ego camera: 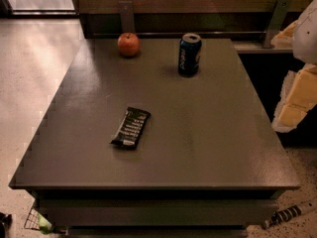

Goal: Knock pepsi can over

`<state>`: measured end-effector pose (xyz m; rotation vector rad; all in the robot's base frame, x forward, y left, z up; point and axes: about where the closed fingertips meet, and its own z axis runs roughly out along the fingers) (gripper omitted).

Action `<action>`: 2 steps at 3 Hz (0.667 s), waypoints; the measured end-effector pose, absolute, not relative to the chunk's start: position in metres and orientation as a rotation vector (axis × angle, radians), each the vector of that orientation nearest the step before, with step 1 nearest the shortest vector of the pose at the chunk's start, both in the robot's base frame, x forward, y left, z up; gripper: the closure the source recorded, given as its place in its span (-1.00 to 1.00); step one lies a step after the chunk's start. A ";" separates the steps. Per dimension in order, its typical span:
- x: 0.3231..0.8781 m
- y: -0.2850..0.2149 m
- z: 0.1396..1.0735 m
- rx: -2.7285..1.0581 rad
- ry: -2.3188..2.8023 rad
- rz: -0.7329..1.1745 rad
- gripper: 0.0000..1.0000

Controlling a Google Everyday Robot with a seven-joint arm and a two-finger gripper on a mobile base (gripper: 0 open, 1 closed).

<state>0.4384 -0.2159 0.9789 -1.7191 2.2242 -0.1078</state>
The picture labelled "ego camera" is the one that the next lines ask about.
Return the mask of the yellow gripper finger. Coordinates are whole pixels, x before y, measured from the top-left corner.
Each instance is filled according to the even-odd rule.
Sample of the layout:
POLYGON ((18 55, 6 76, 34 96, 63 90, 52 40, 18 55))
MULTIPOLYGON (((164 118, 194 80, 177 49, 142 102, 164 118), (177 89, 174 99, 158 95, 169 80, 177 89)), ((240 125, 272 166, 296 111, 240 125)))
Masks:
POLYGON ((283 31, 280 31, 272 38, 270 44, 277 49, 291 48, 293 44, 293 33, 296 24, 296 21, 289 24, 283 31))
POLYGON ((307 63, 299 72, 289 71, 283 80, 272 128, 275 132, 294 130, 317 105, 317 65, 307 63))

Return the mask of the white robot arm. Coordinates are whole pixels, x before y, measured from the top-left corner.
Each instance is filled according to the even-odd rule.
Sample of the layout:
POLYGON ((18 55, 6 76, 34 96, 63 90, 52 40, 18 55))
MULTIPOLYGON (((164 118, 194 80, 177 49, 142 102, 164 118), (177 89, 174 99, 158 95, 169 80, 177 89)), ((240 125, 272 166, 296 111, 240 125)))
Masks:
POLYGON ((299 72, 289 71, 284 78, 271 123, 275 132, 288 133, 317 105, 317 0, 270 43, 292 48, 293 56, 304 62, 299 72))

